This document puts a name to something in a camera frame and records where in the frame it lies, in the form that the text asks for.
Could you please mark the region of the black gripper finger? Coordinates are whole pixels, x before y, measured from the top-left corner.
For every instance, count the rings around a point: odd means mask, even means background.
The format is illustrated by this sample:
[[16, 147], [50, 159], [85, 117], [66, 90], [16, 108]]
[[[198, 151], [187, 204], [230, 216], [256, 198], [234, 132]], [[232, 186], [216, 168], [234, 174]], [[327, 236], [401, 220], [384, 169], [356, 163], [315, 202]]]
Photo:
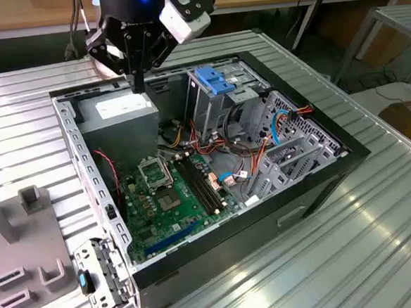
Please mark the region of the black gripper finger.
[[160, 66], [177, 45], [177, 40], [167, 30], [145, 31], [138, 67], [139, 93], [144, 92], [144, 75]]
[[122, 75], [134, 94], [139, 90], [137, 53], [132, 47], [132, 36], [120, 29], [98, 29], [86, 39], [87, 53], [116, 75]]

